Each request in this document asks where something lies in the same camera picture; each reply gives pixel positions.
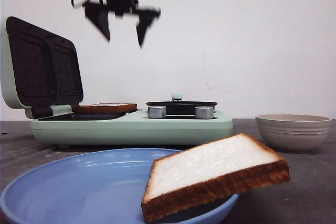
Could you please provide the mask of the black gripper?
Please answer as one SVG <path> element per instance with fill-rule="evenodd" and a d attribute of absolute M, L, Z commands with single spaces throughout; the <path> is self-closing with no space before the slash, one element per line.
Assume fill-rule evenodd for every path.
<path fill-rule="evenodd" d="M 109 11 L 113 11 L 117 16 L 131 13 L 137 14 L 139 22 L 136 25 L 136 33 L 139 46 L 142 47 L 146 31 L 151 26 L 155 18 L 161 15 L 160 9 L 136 8 L 138 0 L 99 0 L 99 4 L 86 2 L 83 7 L 85 16 L 96 26 L 107 41 L 110 41 L 110 30 L 108 24 Z"/>

